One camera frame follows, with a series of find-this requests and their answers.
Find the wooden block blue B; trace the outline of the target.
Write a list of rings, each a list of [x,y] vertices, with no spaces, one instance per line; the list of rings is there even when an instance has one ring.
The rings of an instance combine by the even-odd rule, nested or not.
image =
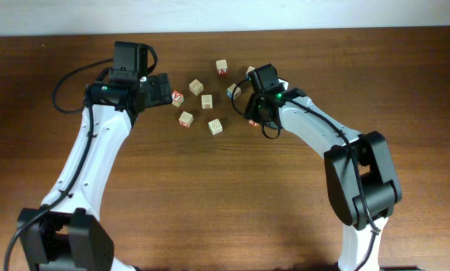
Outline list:
[[[236,84],[232,84],[227,88],[227,95],[230,99],[235,100],[238,98],[242,93],[242,90],[240,87],[238,87]]]

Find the wooden block green R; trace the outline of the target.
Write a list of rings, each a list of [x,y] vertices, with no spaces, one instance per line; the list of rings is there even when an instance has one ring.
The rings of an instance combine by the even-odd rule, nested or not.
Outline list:
[[[223,131],[221,122],[218,119],[208,122],[208,128],[210,129],[212,135],[216,135]]]

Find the wooden block red Z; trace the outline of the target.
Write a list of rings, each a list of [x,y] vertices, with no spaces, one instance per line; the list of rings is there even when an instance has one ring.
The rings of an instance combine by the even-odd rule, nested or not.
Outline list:
[[[248,123],[252,126],[259,126],[259,123],[254,122],[253,120],[249,120]]]

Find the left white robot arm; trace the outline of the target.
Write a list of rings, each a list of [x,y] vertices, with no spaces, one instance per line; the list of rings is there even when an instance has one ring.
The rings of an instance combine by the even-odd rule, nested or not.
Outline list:
[[[114,160],[139,114],[172,101],[166,73],[130,82],[95,82],[85,93],[78,137],[56,183],[17,228],[31,270],[133,270],[118,260],[99,223]]]

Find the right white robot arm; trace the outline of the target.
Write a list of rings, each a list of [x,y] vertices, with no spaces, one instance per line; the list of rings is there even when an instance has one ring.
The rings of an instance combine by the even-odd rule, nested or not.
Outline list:
[[[302,139],[324,161],[327,196],[342,222],[339,270],[379,269],[382,231],[403,198],[385,137],[342,125],[300,89],[255,93],[244,117]]]

